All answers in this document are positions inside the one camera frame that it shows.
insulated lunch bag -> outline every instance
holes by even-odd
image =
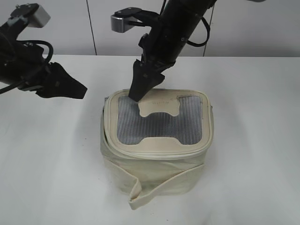
[[[101,153],[135,210],[157,195],[183,194],[196,184],[213,139],[213,114],[198,91],[152,89],[138,103],[128,92],[105,101]]]

white table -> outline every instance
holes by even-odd
[[[179,58],[160,87],[208,94],[206,169],[189,193],[132,211],[106,178],[99,121],[135,58],[54,56],[84,100],[0,96],[0,224],[300,224],[300,58]]]

